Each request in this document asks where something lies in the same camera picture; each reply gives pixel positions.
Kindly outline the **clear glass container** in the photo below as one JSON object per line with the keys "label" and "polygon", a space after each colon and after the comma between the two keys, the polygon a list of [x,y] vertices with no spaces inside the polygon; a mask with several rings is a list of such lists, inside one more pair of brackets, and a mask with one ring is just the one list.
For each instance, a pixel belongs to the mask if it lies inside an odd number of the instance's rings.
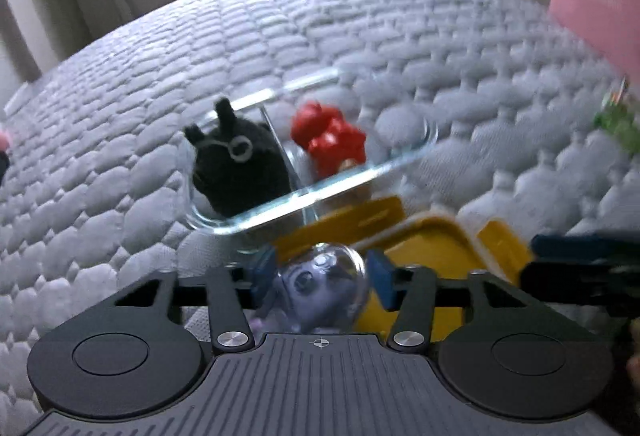
{"label": "clear glass container", "polygon": [[[217,127],[216,102],[228,99],[236,115],[268,126],[288,167],[292,191],[234,217],[218,215],[194,188],[195,149],[184,136],[180,153],[186,222],[196,231],[226,237],[303,225],[341,201],[358,199],[370,185],[420,159],[438,137],[437,124],[413,108],[406,89],[406,82],[397,74],[328,67],[237,98],[228,94],[216,96],[209,109],[191,119],[186,127],[195,124],[209,133]],[[317,176],[310,157],[291,138],[293,117],[309,101],[337,107],[347,122],[367,135],[367,162],[329,178]]]}

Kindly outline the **black garment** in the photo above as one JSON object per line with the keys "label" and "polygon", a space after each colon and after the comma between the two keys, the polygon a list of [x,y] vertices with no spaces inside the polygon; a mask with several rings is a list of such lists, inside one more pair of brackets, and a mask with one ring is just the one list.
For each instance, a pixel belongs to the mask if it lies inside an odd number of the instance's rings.
{"label": "black garment", "polygon": [[9,169],[10,165],[9,155],[6,152],[0,152],[0,183],[3,181],[6,170]]}

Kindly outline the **grey quilted mattress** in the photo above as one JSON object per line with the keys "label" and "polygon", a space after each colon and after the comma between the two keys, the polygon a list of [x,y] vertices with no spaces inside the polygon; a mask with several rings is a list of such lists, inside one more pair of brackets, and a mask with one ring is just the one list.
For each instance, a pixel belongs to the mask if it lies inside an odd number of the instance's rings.
{"label": "grey quilted mattress", "polygon": [[335,106],[372,131],[372,161],[435,127],[372,192],[528,240],[638,228],[639,161],[593,124],[621,80],[530,0],[178,0],[96,40],[3,123],[2,433],[40,417],[26,364],[41,336],[240,246],[186,222],[182,132],[218,99],[264,98],[280,136],[300,104]]}

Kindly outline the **yellow container lid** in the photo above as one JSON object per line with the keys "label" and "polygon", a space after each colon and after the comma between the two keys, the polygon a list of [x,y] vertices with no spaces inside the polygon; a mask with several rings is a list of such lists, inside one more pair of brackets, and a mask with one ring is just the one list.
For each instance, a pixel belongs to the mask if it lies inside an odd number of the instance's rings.
{"label": "yellow container lid", "polygon": [[[398,267],[424,266],[442,279],[463,280],[475,270],[487,270],[511,284],[532,260],[528,247],[508,225],[492,219],[478,234],[470,234],[448,216],[429,213],[407,216],[399,197],[362,202],[334,211],[272,242],[278,264],[303,254],[316,244],[341,244],[354,249],[366,264],[367,252],[383,252]],[[369,281],[369,299],[345,333],[374,333],[386,341],[396,313],[385,311]]]}

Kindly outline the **black plush toy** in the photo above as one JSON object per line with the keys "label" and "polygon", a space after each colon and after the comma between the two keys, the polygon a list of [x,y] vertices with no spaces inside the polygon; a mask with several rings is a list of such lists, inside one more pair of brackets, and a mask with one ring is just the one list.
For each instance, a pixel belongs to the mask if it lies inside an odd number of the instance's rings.
{"label": "black plush toy", "polygon": [[194,188],[213,210],[230,218],[290,193],[288,167],[268,126],[236,115],[226,98],[215,112],[217,127],[209,133],[195,124],[184,128],[195,149]]}

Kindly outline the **pink plush pig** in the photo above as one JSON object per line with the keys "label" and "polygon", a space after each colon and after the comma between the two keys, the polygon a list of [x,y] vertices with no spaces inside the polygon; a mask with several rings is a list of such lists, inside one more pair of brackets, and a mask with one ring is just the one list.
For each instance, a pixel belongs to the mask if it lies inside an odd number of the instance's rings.
{"label": "pink plush pig", "polygon": [[0,130],[0,152],[6,153],[11,148],[11,140],[9,135],[3,130]]}

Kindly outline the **red toy figure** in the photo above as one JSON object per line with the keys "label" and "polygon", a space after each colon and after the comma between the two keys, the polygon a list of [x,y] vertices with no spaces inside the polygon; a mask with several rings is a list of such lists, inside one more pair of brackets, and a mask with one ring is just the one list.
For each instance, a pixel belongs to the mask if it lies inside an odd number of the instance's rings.
{"label": "red toy figure", "polygon": [[291,138],[310,157],[321,179],[367,162],[367,135],[334,106],[303,104],[293,117]]}

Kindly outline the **clear capsule with purple toy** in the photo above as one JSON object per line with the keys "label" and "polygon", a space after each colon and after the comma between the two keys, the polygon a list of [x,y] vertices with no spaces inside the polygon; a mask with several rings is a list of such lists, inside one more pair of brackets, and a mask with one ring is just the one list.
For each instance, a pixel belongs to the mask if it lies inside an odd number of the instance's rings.
{"label": "clear capsule with purple toy", "polygon": [[269,248],[252,269],[252,292],[256,308],[248,324],[255,338],[335,334],[352,330],[369,299],[369,281],[354,249],[320,243],[283,266]]}

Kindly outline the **green toy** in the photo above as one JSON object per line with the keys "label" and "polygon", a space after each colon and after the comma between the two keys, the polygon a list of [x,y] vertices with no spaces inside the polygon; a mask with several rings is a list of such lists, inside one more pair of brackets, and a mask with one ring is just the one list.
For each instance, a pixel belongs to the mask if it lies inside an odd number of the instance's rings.
{"label": "green toy", "polygon": [[629,154],[639,154],[639,99],[631,93],[627,78],[620,87],[605,95],[593,124],[613,137]]}

